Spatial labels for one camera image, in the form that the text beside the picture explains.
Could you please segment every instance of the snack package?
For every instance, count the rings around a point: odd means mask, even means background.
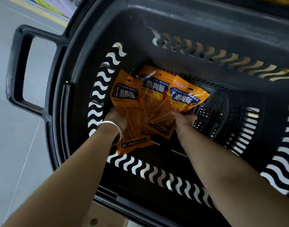
[[[200,87],[176,76],[169,86],[168,96],[175,111],[187,112],[203,103],[210,95]]]
[[[167,139],[170,139],[174,130],[172,104],[167,96],[169,85],[174,78],[175,76],[148,65],[139,72],[139,80],[142,81],[139,93],[143,96],[149,132]]]
[[[122,117],[127,118],[123,139],[117,145],[119,155],[127,154],[138,147],[151,146],[150,135],[145,126],[146,115],[138,88],[141,82],[121,70],[113,84],[110,98]]]

